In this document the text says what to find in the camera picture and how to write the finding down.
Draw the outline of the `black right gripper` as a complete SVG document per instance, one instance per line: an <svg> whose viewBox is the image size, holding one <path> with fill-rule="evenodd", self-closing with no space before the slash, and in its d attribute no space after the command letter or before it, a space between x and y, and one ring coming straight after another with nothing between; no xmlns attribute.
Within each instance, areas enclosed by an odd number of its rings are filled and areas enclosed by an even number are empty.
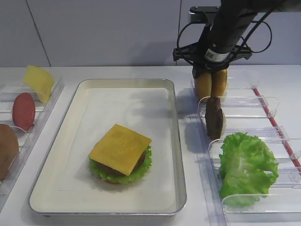
<svg viewBox="0 0 301 226"><path fill-rule="evenodd" d="M236 45L229 53L217 53L208 48L204 53L199 50L198 43L193 43L184 47L176 47L173 50L173 60L183 59L186 63L193 66L193 78L198 78L205 70L222 70L229 67L229 64L239 59L249 59L252 56L250 48L243 47L240 51ZM211 96L217 97L217 79L212 74Z"/></svg>

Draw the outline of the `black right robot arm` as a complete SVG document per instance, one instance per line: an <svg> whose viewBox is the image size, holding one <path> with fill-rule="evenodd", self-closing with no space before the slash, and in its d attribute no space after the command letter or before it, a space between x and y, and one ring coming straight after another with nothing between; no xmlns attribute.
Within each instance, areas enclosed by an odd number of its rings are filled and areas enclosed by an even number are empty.
<svg viewBox="0 0 301 226"><path fill-rule="evenodd" d="M173 50L173 59L192 65L197 97L224 95L231 62L249 59L253 32L273 12L299 12L299 0L222 0L219 7L191 7L189 25L204 24L198 42Z"/></svg>

